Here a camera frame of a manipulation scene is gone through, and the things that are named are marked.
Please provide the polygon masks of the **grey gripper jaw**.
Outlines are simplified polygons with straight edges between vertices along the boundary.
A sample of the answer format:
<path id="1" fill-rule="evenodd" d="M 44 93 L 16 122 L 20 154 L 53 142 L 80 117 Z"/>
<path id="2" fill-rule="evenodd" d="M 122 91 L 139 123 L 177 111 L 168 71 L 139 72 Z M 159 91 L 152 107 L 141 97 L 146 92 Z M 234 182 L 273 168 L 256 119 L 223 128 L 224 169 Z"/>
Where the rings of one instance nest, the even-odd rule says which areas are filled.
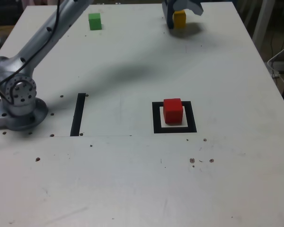
<path id="1" fill-rule="evenodd" d="M 174 28 L 173 14 L 175 12 L 173 5 L 176 0 L 164 0 L 162 2 L 162 10 L 169 29 Z"/>
<path id="2" fill-rule="evenodd" d="M 175 2 L 175 11 L 189 9 L 194 14 L 201 16 L 204 12 L 199 0 L 177 0 Z"/>

